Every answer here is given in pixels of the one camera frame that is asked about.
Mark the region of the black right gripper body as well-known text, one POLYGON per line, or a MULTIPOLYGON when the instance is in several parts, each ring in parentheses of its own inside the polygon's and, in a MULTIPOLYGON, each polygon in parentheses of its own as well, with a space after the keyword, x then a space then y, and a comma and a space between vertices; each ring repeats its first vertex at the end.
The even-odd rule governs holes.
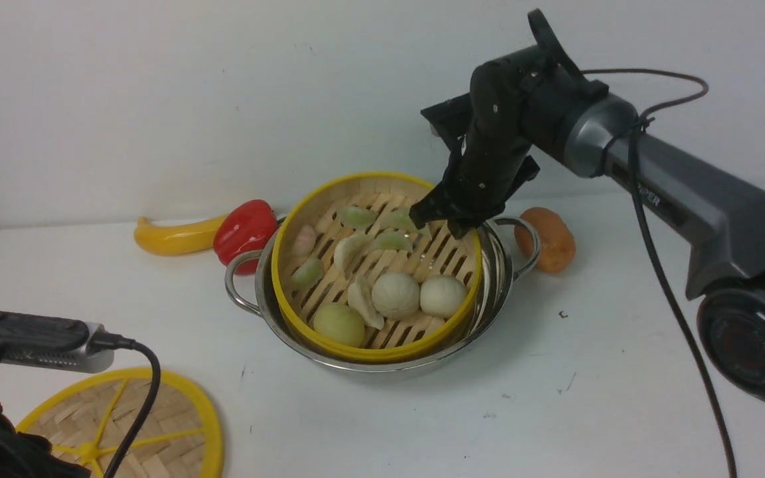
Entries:
POLYGON ((554 147, 558 119, 550 112, 556 62, 514 64, 498 58, 477 67, 469 85, 473 117, 431 193, 446 193, 454 210, 498 214, 527 181, 520 175, 529 148, 554 147))

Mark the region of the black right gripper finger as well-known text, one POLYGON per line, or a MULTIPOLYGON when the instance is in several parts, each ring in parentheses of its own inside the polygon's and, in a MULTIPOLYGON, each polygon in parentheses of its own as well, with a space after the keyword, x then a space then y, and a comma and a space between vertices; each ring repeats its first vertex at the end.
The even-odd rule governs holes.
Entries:
POLYGON ((428 193, 409 208, 409 218, 416 229, 422 229, 435 221, 447 221, 453 217, 453 208, 446 193, 428 193))
POLYGON ((461 240, 486 220, 489 220, 489 210, 454 210, 448 218, 448 230, 456 240, 461 240))

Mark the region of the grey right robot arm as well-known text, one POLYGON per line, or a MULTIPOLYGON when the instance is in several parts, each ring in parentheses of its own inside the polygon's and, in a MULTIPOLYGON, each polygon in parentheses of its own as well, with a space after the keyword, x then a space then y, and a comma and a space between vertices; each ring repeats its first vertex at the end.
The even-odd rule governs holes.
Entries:
POLYGON ((638 113, 573 64, 498 58, 470 91, 426 107, 450 150, 441 181, 410 209, 455 237, 503 212, 539 173, 536 147, 584 178, 613 179, 690 245, 688 299, 714 367, 765 401, 765 190, 647 133, 665 101, 638 113))

